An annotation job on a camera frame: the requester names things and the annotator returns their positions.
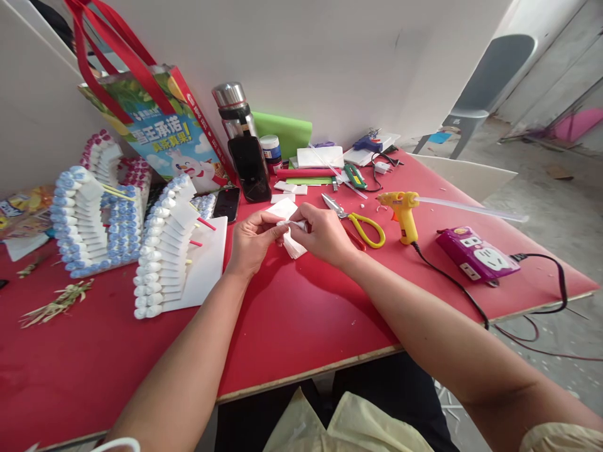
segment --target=concrete floor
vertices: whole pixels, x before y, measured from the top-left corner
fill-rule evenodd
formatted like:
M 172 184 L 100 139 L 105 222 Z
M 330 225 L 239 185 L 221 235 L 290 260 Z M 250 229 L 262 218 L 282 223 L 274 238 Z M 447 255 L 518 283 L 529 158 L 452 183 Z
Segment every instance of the concrete floor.
M 469 142 L 461 160 L 473 161 L 519 173 L 484 204 L 499 209 L 526 212 L 528 223 L 518 228 L 571 266 L 603 285 L 603 156 L 584 156 L 574 152 L 556 153 L 537 144 L 513 141 L 497 144 L 507 124 L 489 120 Z M 448 157 L 458 140 L 453 135 L 443 144 L 428 143 L 422 154 Z M 412 152 L 417 139 L 401 143 Z M 574 175 L 572 181 L 557 181 L 547 175 L 545 167 L 563 166 Z M 541 331 L 541 338 L 530 346 L 552 353 L 584 357 L 603 357 L 603 293 L 570 304 L 576 312 L 564 311 L 550 316 L 531 316 Z M 501 327 L 521 337 L 533 332 L 524 318 L 510 320 Z M 525 350 L 500 333 L 493 334 L 508 344 L 527 362 L 557 384 L 571 390 L 598 415 L 603 416 L 603 363 L 556 358 Z M 451 396 L 452 404 L 457 404 Z M 448 394 L 442 396 L 448 404 Z M 464 452 L 483 452 L 489 448 L 462 409 L 452 410 L 458 421 L 446 412 L 453 440 Z M 197 447 L 198 452 L 213 450 L 215 416 Z M 88 452 L 89 445 L 72 452 Z

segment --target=hot glue gun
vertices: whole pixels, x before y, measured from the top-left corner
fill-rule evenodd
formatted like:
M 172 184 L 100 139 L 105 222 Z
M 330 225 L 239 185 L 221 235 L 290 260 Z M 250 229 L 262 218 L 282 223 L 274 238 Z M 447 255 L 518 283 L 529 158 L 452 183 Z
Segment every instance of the hot glue gun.
M 418 196 L 413 191 L 390 191 L 377 196 L 377 200 L 381 205 L 389 206 L 394 211 L 392 220 L 400 223 L 402 231 L 400 242 L 404 245 L 410 245 L 419 239 L 415 219 L 413 218 L 413 207 L 419 205 L 419 201 L 415 199 Z

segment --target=table edge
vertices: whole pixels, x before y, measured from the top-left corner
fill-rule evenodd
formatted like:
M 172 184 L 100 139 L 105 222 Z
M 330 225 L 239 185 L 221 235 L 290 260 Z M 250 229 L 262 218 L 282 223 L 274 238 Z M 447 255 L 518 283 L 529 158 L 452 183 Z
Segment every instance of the table edge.
M 582 298 L 586 298 L 594 295 L 596 291 L 584 292 L 582 294 L 575 295 L 573 297 L 568 298 L 568 302 L 576 301 Z M 553 308 L 557 305 L 561 304 L 562 300 L 554 301 L 553 303 L 543 304 L 541 306 L 536 306 L 534 308 L 525 309 L 523 311 L 519 311 L 513 314 L 509 314 L 502 317 L 493 318 L 490 320 L 491 324 L 495 324 L 498 322 L 511 320 L 517 318 L 519 316 L 530 314 L 534 311 L 538 311 L 542 308 Z M 275 389 L 277 387 L 284 386 L 286 384 L 295 383 L 297 381 L 305 380 L 311 377 L 318 377 L 320 375 L 326 374 L 333 370 L 345 369 L 346 367 L 351 367 L 355 364 L 365 363 L 372 361 L 377 358 L 383 358 L 388 355 L 393 355 L 394 353 L 398 353 L 404 350 L 401 344 L 390 345 L 388 347 L 380 348 L 379 350 L 375 350 L 369 353 L 363 353 L 362 355 L 356 355 L 355 357 L 347 358 L 341 361 L 337 361 L 323 367 L 318 367 L 316 369 L 311 369 L 306 372 L 302 372 L 301 374 L 291 375 L 289 377 L 285 377 L 279 380 L 274 380 L 268 383 L 262 383 L 261 385 L 252 386 L 250 388 L 241 389 L 234 392 L 229 392 L 228 394 L 224 394 L 216 399 L 215 404 L 220 405 L 227 402 L 232 402 L 238 399 L 242 399 L 243 397 L 253 396 L 254 394 L 260 394 L 261 392 L 267 391 L 269 389 Z M 85 441 L 91 441 L 93 439 L 101 439 L 105 436 L 109 430 L 99 431 L 96 433 L 90 433 L 85 436 L 80 436 L 78 438 L 70 439 L 68 441 L 64 441 L 62 443 L 52 444 L 50 446 L 46 446 L 42 449 L 38 449 L 38 452 L 50 452 L 59 450 L 59 448 L 73 447 L 74 443 L 83 443 Z

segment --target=red shopping bag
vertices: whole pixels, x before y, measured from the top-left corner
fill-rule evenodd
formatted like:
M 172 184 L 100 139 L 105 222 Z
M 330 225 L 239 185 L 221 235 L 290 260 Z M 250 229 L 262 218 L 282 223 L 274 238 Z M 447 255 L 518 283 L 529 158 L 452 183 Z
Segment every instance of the red shopping bag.
M 170 180 L 191 177 L 198 193 L 232 186 L 235 180 L 200 106 L 177 67 L 157 65 L 134 32 L 101 0 L 65 0 L 73 15 L 77 61 L 86 81 L 80 91 L 149 164 Z M 105 22 L 88 5 L 94 4 Z M 130 69 L 119 73 L 84 30 L 83 18 Z M 85 39 L 109 74 L 96 79 Z

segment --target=pants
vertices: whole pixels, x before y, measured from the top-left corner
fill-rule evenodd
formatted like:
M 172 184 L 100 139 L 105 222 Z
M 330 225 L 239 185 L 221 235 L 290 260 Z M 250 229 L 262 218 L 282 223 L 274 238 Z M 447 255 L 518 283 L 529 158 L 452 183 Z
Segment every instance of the pants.
M 459 452 L 450 439 L 432 378 L 404 352 L 336 371 L 331 409 L 311 379 L 220 405 L 215 452 L 261 452 L 298 387 L 325 427 L 349 391 L 412 425 L 435 452 Z

